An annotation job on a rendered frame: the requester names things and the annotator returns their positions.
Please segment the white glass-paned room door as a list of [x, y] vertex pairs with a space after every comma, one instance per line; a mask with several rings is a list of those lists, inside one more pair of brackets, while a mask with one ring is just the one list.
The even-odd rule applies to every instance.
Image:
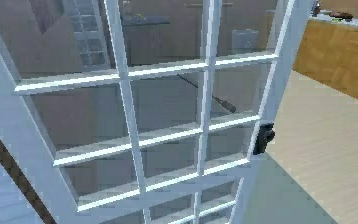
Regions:
[[0, 0], [5, 166], [46, 224], [242, 224], [313, 2]]

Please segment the grey bin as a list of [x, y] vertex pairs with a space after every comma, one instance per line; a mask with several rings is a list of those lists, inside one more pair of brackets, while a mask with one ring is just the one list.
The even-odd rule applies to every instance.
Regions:
[[232, 52], [244, 54], [253, 52], [257, 46], [259, 32], [252, 29], [232, 31]]

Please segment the wooden kitchen counter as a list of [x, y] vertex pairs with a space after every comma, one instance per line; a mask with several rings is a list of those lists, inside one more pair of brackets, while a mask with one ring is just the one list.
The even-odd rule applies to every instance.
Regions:
[[310, 19], [293, 70], [358, 99], [358, 26]]

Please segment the dark pan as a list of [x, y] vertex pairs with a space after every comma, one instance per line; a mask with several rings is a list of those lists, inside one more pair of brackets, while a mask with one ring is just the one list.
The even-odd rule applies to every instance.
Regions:
[[352, 20], [353, 15], [347, 12], [331, 12], [329, 14], [330, 17], [338, 18], [338, 19], [344, 19], [344, 20]]

